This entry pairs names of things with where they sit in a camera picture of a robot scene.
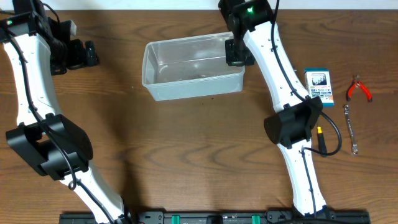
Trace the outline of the silver wrench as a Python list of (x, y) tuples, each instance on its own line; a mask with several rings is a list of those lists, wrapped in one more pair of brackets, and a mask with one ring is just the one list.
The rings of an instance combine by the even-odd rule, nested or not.
[(352, 126), (351, 119), (350, 119), (350, 116), (349, 116), (349, 105), (344, 105), (343, 108), (344, 108), (344, 115), (345, 115), (346, 124), (347, 124), (347, 127), (348, 127), (348, 132), (349, 132), (349, 136), (350, 136), (351, 144), (352, 144), (351, 152), (352, 152), (353, 155), (358, 155), (358, 145), (357, 145), (357, 142), (355, 140), (353, 126)]

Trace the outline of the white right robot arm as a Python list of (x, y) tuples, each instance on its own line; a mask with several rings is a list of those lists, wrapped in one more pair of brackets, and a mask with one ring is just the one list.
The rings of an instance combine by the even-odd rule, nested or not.
[(277, 10), (267, 1), (218, 3), (232, 39), (223, 41), (225, 64), (244, 67), (257, 63), (270, 91), (275, 114), (264, 120), (268, 138), (281, 150), (294, 193), (294, 209), (317, 219), (326, 202), (317, 184), (311, 153), (311, 130), (323, 116), (319, 97), (312, 98), (298, 80), (279, 41)]

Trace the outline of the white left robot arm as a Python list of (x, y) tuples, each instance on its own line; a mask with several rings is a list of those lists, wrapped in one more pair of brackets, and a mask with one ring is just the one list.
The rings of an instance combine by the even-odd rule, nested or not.
[(41, 1), (14, 1), (1, 21), (1, 43), (12, 65), (17, 90), (17, 126), (6, 140), (33, 170), (66, 185), (91, 210), (94, 223), (132, 223), (123, 198), (102, 178), (93, 162), (88, 135), (66, 118), (53, 77), (97, 66), (92, 41), (76, 38), (73, 21), (49, 17)]

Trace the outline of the clear plastic container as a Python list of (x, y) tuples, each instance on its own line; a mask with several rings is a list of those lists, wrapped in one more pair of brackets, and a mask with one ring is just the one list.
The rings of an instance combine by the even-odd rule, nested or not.
[(149, 42), (142, 85), (155, 101), (234, 93), (243, 90), (244, 67), (226, 63), (231, 32)]

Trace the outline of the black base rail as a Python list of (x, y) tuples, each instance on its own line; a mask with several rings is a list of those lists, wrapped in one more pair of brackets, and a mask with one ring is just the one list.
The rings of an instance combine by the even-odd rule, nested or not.
[(269, 210), (264, 213), (164, 213), (141, 212), (133, 220), (118, 218), (114, 223), (138, 224), (268, 224), (268, 223), (354, 223), (370, 224), (367, 212), (326, 211), (303, 217), (289, 210)]

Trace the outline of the blue screw box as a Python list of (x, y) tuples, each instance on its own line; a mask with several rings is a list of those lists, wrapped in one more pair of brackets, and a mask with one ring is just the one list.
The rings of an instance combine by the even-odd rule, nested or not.
[(330, 72), (327, 68), (305, 68), (305, 83), (312, 98), (320, 97), (324, 108), (335, 105), (331, 87)]

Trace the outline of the black yellow screwdriver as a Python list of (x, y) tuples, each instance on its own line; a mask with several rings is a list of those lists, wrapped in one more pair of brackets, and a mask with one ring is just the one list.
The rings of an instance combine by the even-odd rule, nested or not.
[(318, 149), (321, 153), (321, 156), (326, 157), (327, 149), (326, 149), (326, 144), (325, 144), (325, 138), (323, 135), (322, 128), (320, 126), (317, 126), (317, 139), (318, 139)]

